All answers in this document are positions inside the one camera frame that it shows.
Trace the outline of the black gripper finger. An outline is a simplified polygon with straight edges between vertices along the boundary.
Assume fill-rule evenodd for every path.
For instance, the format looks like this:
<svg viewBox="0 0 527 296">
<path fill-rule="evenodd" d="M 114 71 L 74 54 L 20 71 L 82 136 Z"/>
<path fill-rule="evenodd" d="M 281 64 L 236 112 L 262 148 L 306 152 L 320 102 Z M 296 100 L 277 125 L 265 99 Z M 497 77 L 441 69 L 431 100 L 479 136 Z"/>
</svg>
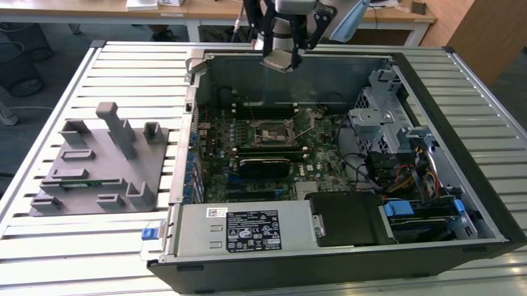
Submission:
<svg viewBox="0 0 527 296">
<path fill-rule="evenodd" d="M 297 66 L 302 61 L 300 57 L 300 51 L 312 50 L 316 47 L 332 19 L 333 19 L 332 7 L 321 7 L 314 9 L 313 10 L 314 30 L 312 34 L 308 35 L 306 16 L 305 15 L 289 16 L 289 28 L 290 28 L 290 36 L 293 41 L 293 47 L 290 50 L 290 65 L 289 65 L 289 68 L 292 70 L 297 68 Z"/>
<path fill-rule="evenodd" d="M 273 27 L 274 27 L 274 4 L 272 1 L 264 0 L 265 14 L 262 17 L 262 56 L 266 57 L 272 52 L 273 45 Z"/>
</svg>

